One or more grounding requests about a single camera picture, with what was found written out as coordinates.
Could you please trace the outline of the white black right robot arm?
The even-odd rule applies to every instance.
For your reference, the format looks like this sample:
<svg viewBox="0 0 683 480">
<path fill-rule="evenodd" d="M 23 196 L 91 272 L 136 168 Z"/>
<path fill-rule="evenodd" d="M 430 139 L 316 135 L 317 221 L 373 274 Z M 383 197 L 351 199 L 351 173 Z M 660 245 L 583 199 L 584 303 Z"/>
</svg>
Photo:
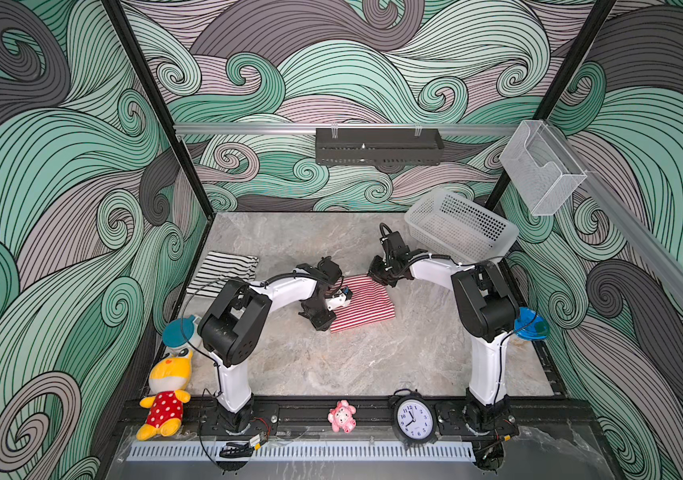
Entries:
<svg viewBox="0 0 683 480">
<path fill-rule="evenodd" d="M 383 254 L 375 256 L 369 277 L 389 287 L 421 280 L 453 292 L 459 321 L 471 336 L 471 380 L 467 386 L 467 426 L 500 438 L 515 436 L 505 384 L 507 342 L 515 334 L 519 304 L 493 260 L 461 263 L 447 254 L 412 250 L 401 234 L 379 225 Z"/>
</svg>

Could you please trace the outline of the black white striped tank top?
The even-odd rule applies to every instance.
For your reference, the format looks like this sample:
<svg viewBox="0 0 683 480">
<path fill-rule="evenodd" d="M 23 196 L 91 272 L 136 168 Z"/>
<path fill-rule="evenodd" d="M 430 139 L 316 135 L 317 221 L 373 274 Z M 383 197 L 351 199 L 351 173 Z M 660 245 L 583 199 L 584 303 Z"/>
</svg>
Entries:
<svg viewBox="0 0 683 480">
<path fill-rule="evenodd" d="M 211 251 L 192 278 L 186 293 L 215 299 L 229 280 L 255 280 L 259 258 Z"/>
</svg>

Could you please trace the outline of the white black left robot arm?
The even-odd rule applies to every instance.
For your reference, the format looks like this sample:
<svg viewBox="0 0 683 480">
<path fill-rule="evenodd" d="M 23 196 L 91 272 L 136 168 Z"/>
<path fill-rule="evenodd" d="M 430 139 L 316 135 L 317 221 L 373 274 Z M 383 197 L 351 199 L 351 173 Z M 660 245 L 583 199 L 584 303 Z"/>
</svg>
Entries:
<svg viewBox="0 0 683 480">
<path fill-rule="evenodd" d="M 336 312 L 351 305 L 353 290 L 331 258 L 300 264 L 267 280 L 228 280 L 197 327 L 203 351 L 216 365 L 217 424 L 228 432 L 245 430 L 253 416 L 247 359 L 255 350 L 268 316 L 297 303 L 299 315 L 316 331 L 329 330 Z"/>
</svg>

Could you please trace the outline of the red white striped tank top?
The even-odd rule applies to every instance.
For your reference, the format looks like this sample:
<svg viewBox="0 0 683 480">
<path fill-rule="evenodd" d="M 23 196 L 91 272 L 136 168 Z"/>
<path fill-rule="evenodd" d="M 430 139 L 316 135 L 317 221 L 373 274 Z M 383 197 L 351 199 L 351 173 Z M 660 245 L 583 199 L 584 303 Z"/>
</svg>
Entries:
<svg viewBox="0 0 683 480">
<path fill-rule="evenodd" d="M 336 318 L 330 326 L 332 333 L 395 319 L 395 304 L 387 286 L 366 275 L 347 278 L 343 286 L 349 288 L 353 296 L 349 305 L 333 311 Z"/>
</svg>

